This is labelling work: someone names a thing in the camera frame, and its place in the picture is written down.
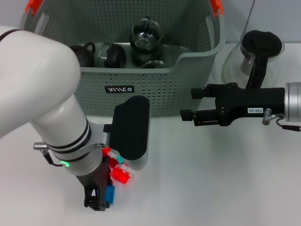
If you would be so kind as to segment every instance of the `glass coffee pot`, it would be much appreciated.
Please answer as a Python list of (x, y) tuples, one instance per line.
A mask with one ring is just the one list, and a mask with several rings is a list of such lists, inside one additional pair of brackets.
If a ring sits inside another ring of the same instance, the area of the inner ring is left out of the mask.
[(228, 55), (222, 69), (224, 83), (240, 88), (271, 88), (275, 85), (284, 43), (271, 32), (250, 31)]

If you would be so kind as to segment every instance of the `label sticker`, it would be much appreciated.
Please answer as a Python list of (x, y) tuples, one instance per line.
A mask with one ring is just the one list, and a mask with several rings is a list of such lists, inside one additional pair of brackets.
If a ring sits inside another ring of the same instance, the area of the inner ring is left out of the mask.
[(248, 113), (253, 114), (253, 113), (263, 113), (263, 108), (257, 108), (257, 107), (250, 107), (248, 108)]
[(135, 93), (134, 86), (104, 86), (106, 93)]

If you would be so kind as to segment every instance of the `cable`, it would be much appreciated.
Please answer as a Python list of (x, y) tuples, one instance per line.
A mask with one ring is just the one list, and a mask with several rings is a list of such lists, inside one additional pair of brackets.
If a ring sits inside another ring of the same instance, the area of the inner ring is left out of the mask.
[(280, 126), (282, 129), (285, 129), (285, 130), (290, 130), (290, 131), (295, 131), (295, 132), (301, 132), (301, 127), (300, 126), (291, 126), (291, 125), (281, 125), (279, 123), (280, 120), (283, 120), (285, 117), (284, 117), (284, 114), (276, 114), (275, 115), (276, 117), (281, 117), (281, 118), (278, 118), (276, 120), (276, 124), (278, 126)]
[(250, 12), (249, 12), (248, 19), (246, 20), (246, 25), (245, 25), (243, 34), (246, 32), (246, 28), (247, 28), (247, 26), (248, 26), (248, 24), (249, 24), (249, 20), (250, 20), (251, 13), (252, 13), (252, 11), (253, 11), (254, 4), (255, 4), (255, 0), (253, 0), (252, 6), (251, 6), (251, 10), (250, 10)]
[(63, 165), (58, 165), (58, 164), (55, 164), (55, 163), (52, 163), (53, 166), (57, 166), (57, 167), (61, 167)]
[(276, 124), (277, 124), (278, 126), (282, 127), (282, 125), (279, 123), (280, 120), (283, 120), (283, 118), (282, 118), (282, 117), (281, 117), (281, 118), (278, 118), (278, 119), (276, 120)]

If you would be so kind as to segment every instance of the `red block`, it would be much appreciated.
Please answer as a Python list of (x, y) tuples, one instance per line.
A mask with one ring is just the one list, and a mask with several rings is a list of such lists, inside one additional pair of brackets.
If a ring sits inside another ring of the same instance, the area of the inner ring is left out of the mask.
[(103, 155), (107, 156), (107, 154), (111, 151), (110, 147), (103, 148)]
[(123, 184), (125, 184), (130, 178), (129, 175), (120, 168), (112, 169), (111, 177)]
[(109, 157), (109, 166), (110, 166), (111, 168), (114, 168), (115, 166), (118, 165), (118, 161), (117, 161), (116, 159), (111, 158), (110, 156), (108, 156), (108, 157)]

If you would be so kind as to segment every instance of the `black lid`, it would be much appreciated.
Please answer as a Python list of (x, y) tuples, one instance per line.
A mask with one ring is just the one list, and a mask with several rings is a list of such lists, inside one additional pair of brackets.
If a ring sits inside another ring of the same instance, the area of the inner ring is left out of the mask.
[(241, 43), (251, 54), (265, 52), (269, 58), (278, 56), (282, 50), (281, 39), (271, 32), (250, 31), (244, 35)]

